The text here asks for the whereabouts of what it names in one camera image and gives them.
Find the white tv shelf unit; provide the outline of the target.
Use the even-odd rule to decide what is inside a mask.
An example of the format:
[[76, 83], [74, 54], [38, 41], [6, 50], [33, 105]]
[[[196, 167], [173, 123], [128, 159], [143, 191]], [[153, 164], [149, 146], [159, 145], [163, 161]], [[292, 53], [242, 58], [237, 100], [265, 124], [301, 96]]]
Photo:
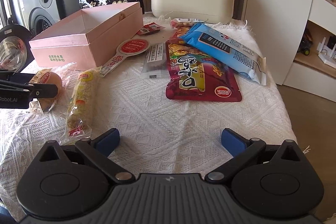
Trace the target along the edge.
[[310, 48], [300, 49], [293, 60], [284, 85], [330, 101], [335, 101], [335, 69], [318, 57], [317, 46], [326, 37], [325, 46], [335, 39], [335, 2], [312, 0], [306, 31]]

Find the clear dark snack packet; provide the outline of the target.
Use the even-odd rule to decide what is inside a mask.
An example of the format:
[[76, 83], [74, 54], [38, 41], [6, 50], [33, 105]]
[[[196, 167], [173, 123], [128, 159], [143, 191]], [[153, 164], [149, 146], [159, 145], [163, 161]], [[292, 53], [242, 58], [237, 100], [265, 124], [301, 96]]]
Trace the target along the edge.
[[159, 43], [149, 47], [140, 74], [142, 79], [167, 79], [166, 43]]

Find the yellow long snack bar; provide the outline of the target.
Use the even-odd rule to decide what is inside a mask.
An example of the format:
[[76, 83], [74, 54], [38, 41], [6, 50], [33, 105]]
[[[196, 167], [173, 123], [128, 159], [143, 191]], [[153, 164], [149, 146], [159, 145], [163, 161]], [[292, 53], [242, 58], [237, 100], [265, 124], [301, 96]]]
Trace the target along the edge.
[[100, 79], [100, 67], [88, 69], [78, 75], [66, 115], [66, 129], [61, 145], [71, 145], [92, 133], [96, 90]]

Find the white router on shelf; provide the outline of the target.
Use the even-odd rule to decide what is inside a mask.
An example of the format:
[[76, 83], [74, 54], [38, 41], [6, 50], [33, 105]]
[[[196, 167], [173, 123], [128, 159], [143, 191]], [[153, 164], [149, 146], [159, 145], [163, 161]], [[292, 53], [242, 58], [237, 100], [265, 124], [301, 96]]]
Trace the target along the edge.
[[331, 50], [327, 46], [325, 46], [325, 43], [326, 43], [326, 37], [324, 37], [322, 42], [319, 43], [317, 46], [318, 57], [324, 64], [336, 69], [335, 46]]

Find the white woven tablecloth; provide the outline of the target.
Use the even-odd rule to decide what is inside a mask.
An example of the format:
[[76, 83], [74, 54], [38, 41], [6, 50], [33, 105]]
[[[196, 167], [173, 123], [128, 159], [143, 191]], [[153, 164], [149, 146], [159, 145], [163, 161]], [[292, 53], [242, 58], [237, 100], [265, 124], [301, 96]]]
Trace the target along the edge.
[[[294, 139], [284, 102], [271, 76], [267, 84], [236, 76], [240, 102], [169, 100], [169, 79], [143, 79], [144, 55], [127, 58], [98, 83], [92, 136], [117, 128], [121, 143], [111, 159], [133, 174], [206, 174], [230, 159], [220, 143], [230, 128], [269, 144]], [[58, 104], [46, 114], [1, 110], [1, 204], [19, 221], [24, 213], [17, 184], [48, 140], [65, 132], [66, 112], [77, 77], [72, 76]]]

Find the cream tissue box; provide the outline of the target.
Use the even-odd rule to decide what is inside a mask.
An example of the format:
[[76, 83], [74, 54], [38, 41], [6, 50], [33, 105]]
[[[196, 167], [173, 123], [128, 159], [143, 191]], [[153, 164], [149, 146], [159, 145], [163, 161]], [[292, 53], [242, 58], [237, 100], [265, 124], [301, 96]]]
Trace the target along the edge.
[[159, 18], [191, 18], [211, 24], [228, 23], [235, 0], [151, 0], [151, 12]]

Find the red round lollipop snack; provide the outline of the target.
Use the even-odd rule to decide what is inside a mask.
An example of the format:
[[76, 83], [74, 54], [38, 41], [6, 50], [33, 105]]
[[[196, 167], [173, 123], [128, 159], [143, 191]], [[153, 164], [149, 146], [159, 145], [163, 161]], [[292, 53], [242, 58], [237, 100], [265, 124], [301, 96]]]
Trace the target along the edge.
[[101, 67], [100, 77], [105, 77], [128, 57], [142, 54], [149, 48], [149, 46], [149, 42], [144, 39], [130, 39], [124, 41], [117, 47], [116, 54]]

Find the grey washing machine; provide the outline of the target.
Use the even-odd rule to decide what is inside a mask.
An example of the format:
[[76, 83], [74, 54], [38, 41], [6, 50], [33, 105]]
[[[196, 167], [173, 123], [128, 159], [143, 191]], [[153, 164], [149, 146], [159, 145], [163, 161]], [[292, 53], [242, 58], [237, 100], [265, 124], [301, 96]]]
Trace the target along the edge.
[[66, 17], [63, 0], [20, 0], [23, 21], [36, 36]]

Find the dark red snack bag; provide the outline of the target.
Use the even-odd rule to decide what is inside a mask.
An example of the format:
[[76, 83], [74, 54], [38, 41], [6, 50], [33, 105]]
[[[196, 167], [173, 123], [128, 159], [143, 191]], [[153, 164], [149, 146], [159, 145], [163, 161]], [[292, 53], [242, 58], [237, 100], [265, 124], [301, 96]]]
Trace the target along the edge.
[[166, 41], [170, 100], [240, 102], [242, 95], [234, 71], [208, 54], [188, 45], [182, 36], [189, 27], [180, 27]]

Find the blue seaweed snack pack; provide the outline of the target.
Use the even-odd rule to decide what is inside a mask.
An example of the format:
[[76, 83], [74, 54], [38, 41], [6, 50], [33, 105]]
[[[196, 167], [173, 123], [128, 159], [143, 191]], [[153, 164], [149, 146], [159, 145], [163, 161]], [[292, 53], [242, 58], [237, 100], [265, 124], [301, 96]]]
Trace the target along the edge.
[[188, 45], [217, 59], [244, 78], [266, 85], [266, 58], [233, 38], [204, 23], [193, 25], [181, 38]]

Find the pink cardboard box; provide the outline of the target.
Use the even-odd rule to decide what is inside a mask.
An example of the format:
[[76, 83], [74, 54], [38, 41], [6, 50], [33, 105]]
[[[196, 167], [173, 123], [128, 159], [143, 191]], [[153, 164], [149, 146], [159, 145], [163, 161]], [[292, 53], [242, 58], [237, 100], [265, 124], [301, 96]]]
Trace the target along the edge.
[[117, 47], [143, 27], [139, 2], [82, 9], [42, 31], [29, 42], [39, 67], [76, 63], [85, 71], [104, 65]]

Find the red spicy strip packet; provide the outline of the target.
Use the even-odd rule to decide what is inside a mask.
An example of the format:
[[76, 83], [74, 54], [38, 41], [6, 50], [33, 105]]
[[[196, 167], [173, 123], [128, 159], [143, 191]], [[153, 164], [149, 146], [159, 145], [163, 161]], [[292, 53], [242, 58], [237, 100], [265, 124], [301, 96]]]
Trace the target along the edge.
[[191, 28], [193, 25], [198, 23], [205, 23], [205, 20], [193, 19], [193, 18], [174, 18], [170, 21], [172, 28], [177, 30], [182, 28]]

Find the small red snack packet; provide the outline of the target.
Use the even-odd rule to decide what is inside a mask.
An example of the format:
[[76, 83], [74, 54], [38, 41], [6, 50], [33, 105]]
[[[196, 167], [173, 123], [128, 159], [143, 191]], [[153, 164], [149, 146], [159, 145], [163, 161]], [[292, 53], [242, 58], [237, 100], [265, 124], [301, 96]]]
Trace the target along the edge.
[[139, 36], [143, 36], [143, 35], [151, 35], [151, 34], [155, 34], [157, 32], [160, 32], [160, 30], [163, 30], [164, 27], [156, 24], [154, 22], [149, 23], [144, 25], [138, 32], [137, 35]]

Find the round bread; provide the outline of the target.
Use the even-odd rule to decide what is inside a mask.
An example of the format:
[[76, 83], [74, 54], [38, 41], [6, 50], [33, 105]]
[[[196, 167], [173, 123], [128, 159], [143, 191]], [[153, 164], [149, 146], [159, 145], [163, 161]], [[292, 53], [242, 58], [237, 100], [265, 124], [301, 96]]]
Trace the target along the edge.
[[64, 94], [70, 82], [77, 63], [68, 63], [62, 67], [45, 68], [39, 70], [29, 84], [33, 84], [37, 90], [35, 98], [29, 103], [29, 111], [34, 114], [50, 112]]

